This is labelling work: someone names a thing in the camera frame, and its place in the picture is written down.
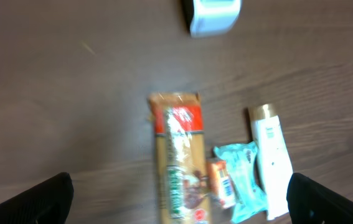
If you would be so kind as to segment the small orange snack packet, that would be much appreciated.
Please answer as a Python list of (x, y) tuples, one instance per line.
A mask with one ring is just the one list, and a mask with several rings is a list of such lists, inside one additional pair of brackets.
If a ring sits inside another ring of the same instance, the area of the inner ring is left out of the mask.
[(233, 183), (227, 170), (227, 163), (218, 158), (207, 161), (210, 190), (222, 209), (236, 205)]

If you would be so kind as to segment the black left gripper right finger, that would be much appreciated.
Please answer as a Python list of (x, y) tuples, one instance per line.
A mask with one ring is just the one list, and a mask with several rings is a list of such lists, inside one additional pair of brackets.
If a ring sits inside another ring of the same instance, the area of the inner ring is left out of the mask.
[(295, 172), (286, 196), (293, 224), (353, 224), (353, 201)]

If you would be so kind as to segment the teal snack packet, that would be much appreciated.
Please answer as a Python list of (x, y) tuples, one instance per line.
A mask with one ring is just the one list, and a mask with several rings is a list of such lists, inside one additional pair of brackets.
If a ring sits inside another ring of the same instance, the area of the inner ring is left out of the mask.
[(214, 148), (214, 154), (226, 162), (227, 172), (237, 196), (232, 223), (244, 222), (257, 213), (268, 210), (266, 193), (256, 183), (254, 176), (257, 152), (255, 142)]

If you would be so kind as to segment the white tube gold cap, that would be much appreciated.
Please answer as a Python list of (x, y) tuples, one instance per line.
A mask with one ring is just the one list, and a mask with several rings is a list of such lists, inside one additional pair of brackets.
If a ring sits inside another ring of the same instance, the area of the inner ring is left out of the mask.
[(266, 219), (270, 221), (288, 213), (286, 195), (293, 167), (275, 107), (265, 104), (250, 108), (248, 113), (258, 146), (259, 176), (267, 196)]

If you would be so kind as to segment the spaghetti pasta packet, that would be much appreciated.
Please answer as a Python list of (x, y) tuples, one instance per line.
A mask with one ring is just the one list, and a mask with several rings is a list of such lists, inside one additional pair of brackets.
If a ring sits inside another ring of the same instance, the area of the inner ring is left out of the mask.
[(211, 223), (199, 95), (153, 93), (148, 103), (156, 142), (159, 222)]

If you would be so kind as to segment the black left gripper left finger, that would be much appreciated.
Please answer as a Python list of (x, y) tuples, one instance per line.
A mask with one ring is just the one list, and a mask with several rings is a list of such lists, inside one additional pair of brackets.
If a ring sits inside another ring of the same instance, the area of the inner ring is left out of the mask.
[(0, 203), (0, 224), (64, 224), (73, 193), (70, 174), (61, 172)]

